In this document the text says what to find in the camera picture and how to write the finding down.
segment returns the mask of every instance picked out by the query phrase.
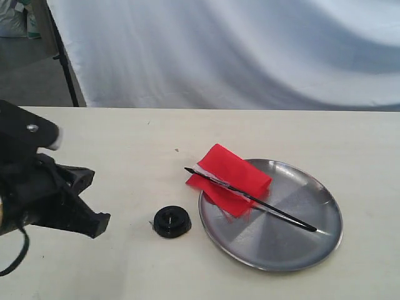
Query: plate rim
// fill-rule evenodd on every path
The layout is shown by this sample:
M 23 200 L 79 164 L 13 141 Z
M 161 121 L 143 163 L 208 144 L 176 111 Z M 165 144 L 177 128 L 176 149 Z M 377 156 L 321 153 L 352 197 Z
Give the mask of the plate rim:
M 276 273 L 283 273 L 283 272 L 296 272 L 296 271 L 301 271 L 304 269 L 308 269 L 311 267 L 316 266 L 317 264 L 320 264 L 321 262 L 325 261 L 327 258 L 329 258 L 340 246 L 341 241 L 343 239 L 343 217 L 342 217 L 342 213 L 339 207 L 338 202 L 336 201 L 336 199 L 333 197 L 333 195 L 331 194 L 331 192 L 326 188 L 325 185 L 323 185 L 319 180 L 317 180 L 314 176 L 308 174 L 307 172 L 304 172 L 302 169 L 299 169 L 298 167 L 292 166 L 291 164 L 287 164 L 286 162 L 282 162 L 282 161 L 276 161 L 274 159 L 266 159 L 266 158 L 249 158 L 249 159 L 245 159 L 245 161 L 250 162 L 250 161 L 255 161 L 255 160 L 262 160 L 262 161 L 272 161 L 274 163 L 279 163 L 279 164 L 284 164 L 286 166 L 289 166 L 297 171 L 300 171 L 302 173 L 304 173 L 305 175 L 309 176 L 310 178 L 312 178 L 313 180 L 315 180 L 318 184 L 320 184 L 327 192 L 328 194 L 332 197 L 336 207 L 337 207 L 337 211 L 339 213 L 339 220 L 340 220 L 340 235 L 336 241 L 336 245 L 333 247 L 333 249 L 329 252 L 328 255 L 326 255 L 325 257 L 323 257 L 322 259 L 320 259 L 319 261 L 310 264 L 308 266 L 304 266 L 304 267 L 297 267 L 294 269 L 290 269 L 290 270 L 283 270 L 283 269 L 277 269 L 275 267 L 262 267 L 259 265 L 255 265 L 255 264 L 251 264 L 250 262 L 236 256 L 234 253 L 232 253 L 231 251 L 229 251 L 228 249 L 226 249 L 220 242 L 216 241 L 216 238 L 210 233 L 209 229 L 207 228 L 204 218 L 203 218 L 203 214 L 202 214 L 202 208 L 201 208 L 201 203 L 203 200 L 203 194 L 204 191 L 201 190 L 200 195 L 199 195 L 199 200 L 197 202 L 198 208 L 199 208 L 199 215 L 200 215 L 200 220 L 202 223 L 202 226 L 205 230 L 205 232 L 207 233 L 209 239 L 214 243 L 214 245 L 216 245 L 220 250 L 222 250 L 223 252 L 225 252 L 226 254 L 228 254 L 229 256 L 231 256 L 233 259 L 239 261 L 240 263 L 243 263 L 249 267 L 261 270 L 261 271 L 266 271 L 266 272 L 276 272 Z

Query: red cloth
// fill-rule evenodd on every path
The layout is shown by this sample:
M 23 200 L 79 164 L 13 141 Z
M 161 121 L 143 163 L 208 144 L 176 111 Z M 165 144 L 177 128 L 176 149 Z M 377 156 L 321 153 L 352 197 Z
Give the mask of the red cloth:
M 268 187 L 272 181 L 272 178 L 267 174 L 256 169 L 220 144 L 212 147 L 206 156 L 198 162 L 198 165 L 218 179 L 256 198 L 268 193 Z M 234 217 L 242 216 L 252 206 L 243 197 L 199 175 L 193 174 L 186 184 L 202 189 L 214 204 Z

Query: white table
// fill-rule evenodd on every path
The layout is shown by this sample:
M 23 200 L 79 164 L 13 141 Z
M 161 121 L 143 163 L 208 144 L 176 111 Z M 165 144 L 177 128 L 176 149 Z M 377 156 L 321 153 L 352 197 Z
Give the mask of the white table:
M 96 171 L 83 199 L 111 213 L 95 240 L 29 226 L 26 260 L 0 279 L 7 300 L 399 299 L 400 114 L 31 108 L 64 128 L 61 164 Z M 256 271 L 208 239 L 192 166 L 221 143 L 243 158 L 270 158 L 318 178 L 344 219 L 339 249 L 291 274 Z M 149 220 L 170 204 L 192 229 L 167 240 Z M 0 237 L 0 266 L 19 251 L 18 232 Z

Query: black stand pole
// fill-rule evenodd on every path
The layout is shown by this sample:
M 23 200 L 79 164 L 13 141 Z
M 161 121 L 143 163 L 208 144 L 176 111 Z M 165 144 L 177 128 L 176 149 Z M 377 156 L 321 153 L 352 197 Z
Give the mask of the black stand pole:
M 62 70 L 64 71 L 65 80 L 67 81 L 69 94 L 71 95 L 72 104 L 74 105 L 74 107 L 78 108 L 79 103 L 78 103 L 78 99 L 76 97 L 76 92 L 75 92 L 75 88 L 74 88 L 73 79 L 71 77 L 71 72 L 69 71 L 68 58 L 65 55 L 63 40 L 61 39 L 60 32 L 58 31 L 56 23 L 54 22 L 53 15 L 51 14 L 50 9 L 49 9 L 49 14 L 50 14 L 50 19 L 51 19 L 51 25 L 54 30 L 54 37 L 55 37 L 57 48 L 58 48 L 58 55 L 53 56 L 53 59 L 60 60 Z

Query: white backdrop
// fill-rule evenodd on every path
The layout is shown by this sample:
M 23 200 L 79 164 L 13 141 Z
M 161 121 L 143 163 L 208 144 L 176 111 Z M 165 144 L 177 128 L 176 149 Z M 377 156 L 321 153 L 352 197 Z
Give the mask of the white backdrop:
M 88 106 L 400 110 L 397 0 L 48 0 Z

